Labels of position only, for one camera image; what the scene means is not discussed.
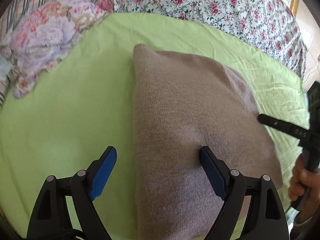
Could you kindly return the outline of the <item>person's right hand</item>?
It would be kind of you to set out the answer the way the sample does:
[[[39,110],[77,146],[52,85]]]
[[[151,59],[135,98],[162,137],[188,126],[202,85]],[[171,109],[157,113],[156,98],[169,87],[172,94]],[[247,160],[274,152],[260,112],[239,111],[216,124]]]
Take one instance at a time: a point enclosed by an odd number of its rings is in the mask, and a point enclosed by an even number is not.
[[[310,187],[310,194],[300,212],[297,223],[303,223],[311,218],[319,207],[319,173],[313,173],[304,168],[300,155],[292,170],[292,178],[289,187],[289,199],[296,201],[305,193],[305,188]]]

